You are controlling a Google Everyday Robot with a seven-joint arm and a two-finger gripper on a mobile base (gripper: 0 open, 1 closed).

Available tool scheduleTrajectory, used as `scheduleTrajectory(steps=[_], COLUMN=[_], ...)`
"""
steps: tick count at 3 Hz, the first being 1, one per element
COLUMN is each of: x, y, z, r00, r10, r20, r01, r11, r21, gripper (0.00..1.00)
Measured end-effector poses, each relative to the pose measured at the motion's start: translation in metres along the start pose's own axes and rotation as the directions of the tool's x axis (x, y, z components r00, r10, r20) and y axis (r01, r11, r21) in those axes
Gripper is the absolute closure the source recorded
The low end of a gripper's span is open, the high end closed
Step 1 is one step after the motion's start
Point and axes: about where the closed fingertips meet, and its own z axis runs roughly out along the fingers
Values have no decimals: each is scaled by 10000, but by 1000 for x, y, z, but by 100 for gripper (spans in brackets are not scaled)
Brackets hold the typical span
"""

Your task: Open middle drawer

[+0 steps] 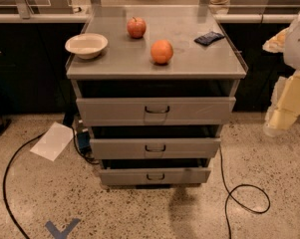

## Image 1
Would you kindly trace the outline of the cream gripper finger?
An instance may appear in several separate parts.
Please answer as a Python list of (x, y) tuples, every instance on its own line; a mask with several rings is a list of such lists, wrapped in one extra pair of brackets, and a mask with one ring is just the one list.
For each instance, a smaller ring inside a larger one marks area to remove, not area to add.
[(271, 96), (263, 131), (274, 137), (287, 131), (300, 117), (300, 71), (279, 77)]
[(285, 39), (287, 32), (287, 28), (281, 30), (275, 36), (267, 40), (262, 46), (262, 49), (269, 53), (283, 53), (285, 48)]

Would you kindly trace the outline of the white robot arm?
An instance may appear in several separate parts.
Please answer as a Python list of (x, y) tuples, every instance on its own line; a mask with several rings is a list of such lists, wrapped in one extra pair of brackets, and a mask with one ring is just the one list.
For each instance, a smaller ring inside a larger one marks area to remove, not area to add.
[(269, 53), (282, 53), (284, 63), (295, 70), (288, 78), (278, 78), (265, 116), (264, 132), (268, 136), (277, 136), (300, 117), (300, 12), (288, 28), (267, 40), (263, 49)]

